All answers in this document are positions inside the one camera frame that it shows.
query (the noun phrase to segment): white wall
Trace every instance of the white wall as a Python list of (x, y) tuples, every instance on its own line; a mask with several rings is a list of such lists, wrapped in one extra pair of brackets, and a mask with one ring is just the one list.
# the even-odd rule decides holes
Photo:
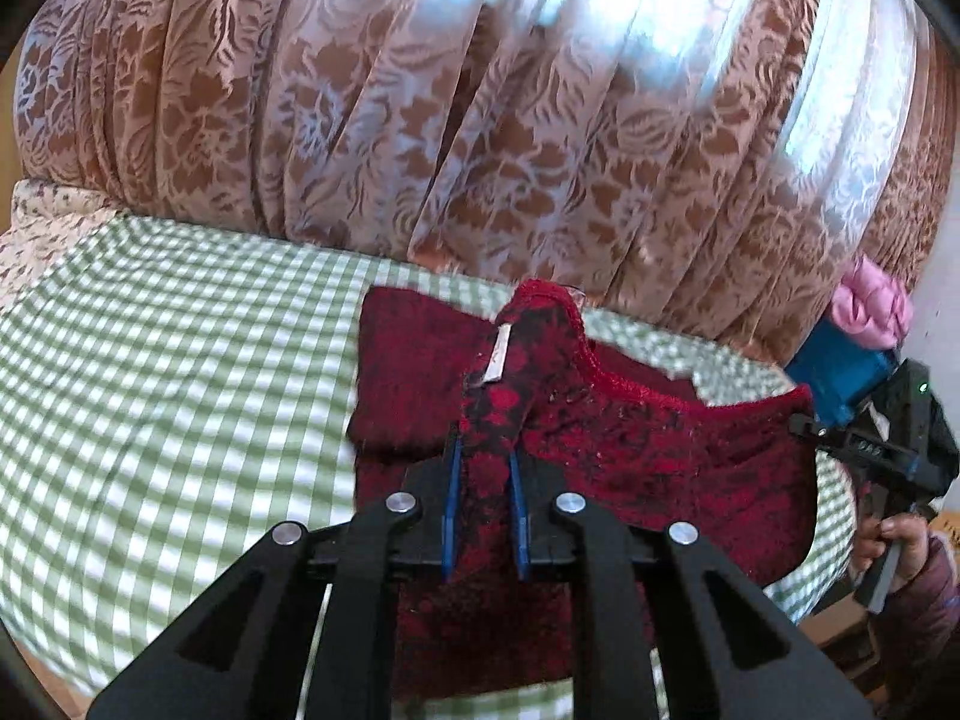
[[(944, 218), (913, 300), (916, 313), (904, 355), (930, 366), (933, 389), (960, 440), (960, 137)], [(950, 490), (946, 508), (960, 511), (960, 483)]]

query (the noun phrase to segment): sleeve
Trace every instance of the sleeve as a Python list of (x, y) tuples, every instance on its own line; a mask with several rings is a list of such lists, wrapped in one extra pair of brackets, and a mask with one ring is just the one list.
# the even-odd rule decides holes
[(941, 653), (958, 619), (960, 595), (947, 548), (932, 536), (923, 570), (889, 596), (872, 621), (891, 701), (910, 692), (923, 669)]

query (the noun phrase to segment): bed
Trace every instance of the bed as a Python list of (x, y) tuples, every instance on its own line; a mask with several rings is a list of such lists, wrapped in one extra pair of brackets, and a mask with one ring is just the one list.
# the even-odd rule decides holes
[[(13, 273), (13, 263), (29, 264)], [(353, 511), (346, 426), (373, 284), (492, 317), (510, 288), (391, 260), (118, 212), (17, 185), (0, 238), (0, 617), (90, 696), (272, 524)], [(587, 310), (587, 333), (712, 404), (790, 388), (710, 341)], [(813, 546), (767, 589), (794, 620), (844, 571), (846, 473), (817, 460)], [(569, 683), (397, 717), (569, 717)]]

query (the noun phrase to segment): pink floral curtain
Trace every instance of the pink floral curtain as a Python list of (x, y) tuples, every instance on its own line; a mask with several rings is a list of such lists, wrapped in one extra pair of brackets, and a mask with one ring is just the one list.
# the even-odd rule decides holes
[(30, 175), (138, 213), (781, 361), (858, 250), (916, 280), (955, 122), (911, 0), (50, 0), (16, 99)]

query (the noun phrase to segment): clothing label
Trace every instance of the clothing label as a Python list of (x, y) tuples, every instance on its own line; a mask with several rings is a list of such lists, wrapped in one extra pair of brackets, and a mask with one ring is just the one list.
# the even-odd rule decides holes
[(885, 418), (885, 416), (877, 410), (874, 401), (870, 401), (870, 403), (867, 404), (867, 411), (870, 412), (870, 419), (874, 420), (874, 427), (877, 428), (877, 432), (880, 433), (882, 440), (889, 442), (890, 420)]
[(482, 384), (498, 382), (503, 378), (503, 365), (507, 362), (507, 346), (510, 343), (510, 328), (512, 324), (501, 324), (496, 331), (496, 343), (493, 345), (493, 354), (487, 365), (487, 372), (483, 374)]
[(577, 307), (578, 311), (587, 308), (587, 293), (583, 290), (578, 290), (576, 287), (568, 287), (565, 284), (562, 286), (566, 290), (566, 293), (570, 295), (570, 298), (573, 298), (573, 304)]

